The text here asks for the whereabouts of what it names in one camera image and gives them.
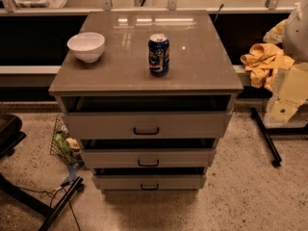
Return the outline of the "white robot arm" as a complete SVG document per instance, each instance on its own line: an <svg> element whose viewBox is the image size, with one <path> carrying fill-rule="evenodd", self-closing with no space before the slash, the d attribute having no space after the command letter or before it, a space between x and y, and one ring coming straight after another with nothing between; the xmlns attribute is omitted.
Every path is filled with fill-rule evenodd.
<svg viewBox="0 0 308 231"><path fill-rule="evenodd" d="M266 122L288 122L308 100L308 0L295 4L283 36L284 53L295 60L288 69L279 69L272 97L266 109Z"/></svg>

